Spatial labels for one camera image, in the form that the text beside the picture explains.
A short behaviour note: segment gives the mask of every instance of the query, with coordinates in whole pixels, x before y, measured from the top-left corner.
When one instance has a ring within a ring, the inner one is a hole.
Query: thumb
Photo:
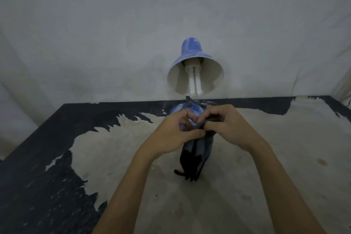
[[[184,142],[193,140],[193,139],[200,139],[206,135],[206,131],[196,129],[196,130],[191,130],[191,131],[183,131],[183,140]]]
[[[222,129],[223,122],[213,122],[207,121],[204,125],[204,130],[214,130],[215,132],[219,133]]]

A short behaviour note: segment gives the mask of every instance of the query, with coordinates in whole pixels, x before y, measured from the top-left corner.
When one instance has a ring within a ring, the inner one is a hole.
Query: left hand
[[[147,149],[156,159],[162,154],[173,152],[185,142],[205,136],[206,131],[194,130],[189,119],[197,123],[198,118],[189,109],[183,109],[166,117],[142,147]],[[184,125],[187,130],[181,130],[179,125]]]

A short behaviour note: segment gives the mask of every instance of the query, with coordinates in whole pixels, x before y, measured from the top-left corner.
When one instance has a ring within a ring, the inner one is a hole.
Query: table top
[[[351,121],[351,110],[330,96],[320,96]],[[202,106],[233,104],[284,115],[294,97],[212,99]],[[74,139],[95,127],[120,125],[118,115],[150,121],[141,112],[165,116],[184,101],[64,104],[0,164],[1,233],[90,233],[107,206],[94,208],[97,193],[87,195],[72,169]],[[50,164],[58,158],[55,165]]]

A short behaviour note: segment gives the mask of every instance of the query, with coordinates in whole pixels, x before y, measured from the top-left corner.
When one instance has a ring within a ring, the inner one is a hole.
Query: black cloth
[[[195,125],[194,129],[204,129],[204,125],[207,121],[218,122],[219,119],[212,118],[203,121],[202,123]],[[206,135],[200,139],[193,139],[187,141],[183,145],[182,153],[180,155],[180,164],[184,170],[184,173],[174,170],[174,173],[180,176],[184,176],[185,179],[190,181],[197,181],[202,168],[211,154],[213,136],[216,134],[215,131],[206,131]]]

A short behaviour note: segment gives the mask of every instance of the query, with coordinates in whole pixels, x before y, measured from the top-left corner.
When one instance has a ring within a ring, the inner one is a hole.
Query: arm
[[[270,145],[252,128],[232,105],[209,107],[199,117],[220,115],[223,122],[207,122],[226,141],[248,151],[257,167],[276,234],[326,232],[312,214]]]
[[[198,120],[187,109],[173,113],[138,149],[92,234],[133,233],[152,162],[183,143],[206,134],[204,130],[191,130],[193,127],[188,118],[194,122]],[[190,131],[181,131],[179,125],[186,126]]]

